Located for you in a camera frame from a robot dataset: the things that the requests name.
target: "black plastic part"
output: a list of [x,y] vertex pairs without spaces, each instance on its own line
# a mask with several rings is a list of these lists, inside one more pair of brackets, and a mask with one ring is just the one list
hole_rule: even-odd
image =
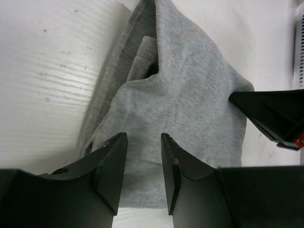
[[299,150],[304,134],[304,89],[274,92],[234,92],[229,100],[279,147]]
[[214,169],[161,136],[174,227],[304,227],[304,166]]
[[52,174],[0,170],[0,227],[112,227],[127,144],[126,133],[119,133]]

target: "white wood grain surface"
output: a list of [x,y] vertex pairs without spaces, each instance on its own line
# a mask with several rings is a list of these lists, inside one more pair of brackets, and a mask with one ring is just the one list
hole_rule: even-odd
[[[74,161],[95,86],[137,2],[0,2],[1,168],[38,174]],[[293,0],[173,2],[257,91],[291,88]],[[248,123],[244,165],[298,164],[299,156]],[[169,228],[172,219],[166,209],[120,208],[113,227]]]

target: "red part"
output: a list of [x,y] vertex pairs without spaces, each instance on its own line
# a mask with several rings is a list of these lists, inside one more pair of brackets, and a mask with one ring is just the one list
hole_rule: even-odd
[[304,146],[304,134],[302,134],[294,143],[297,147],[302,148]]

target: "fabric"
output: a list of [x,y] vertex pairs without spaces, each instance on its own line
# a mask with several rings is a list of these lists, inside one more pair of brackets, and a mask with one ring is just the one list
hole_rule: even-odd
[[161,133],[212,167],[241,166],[246,117],[228,101],[234,91],[253,87],[201,28],[170,0],[142,0],[107,67],[83,155],[127,132],[120,207],[166,208]]

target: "folded cloth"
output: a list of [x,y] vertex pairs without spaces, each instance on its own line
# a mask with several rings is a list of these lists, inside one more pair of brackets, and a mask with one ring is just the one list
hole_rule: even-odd
[[234,91],[253,87],[201,28],[170,0],[142,0],[107,66],[82,155],[127,132],[120,206],[165,208],[161,133],[212,167],[241,166],[246,117],[228,101]]

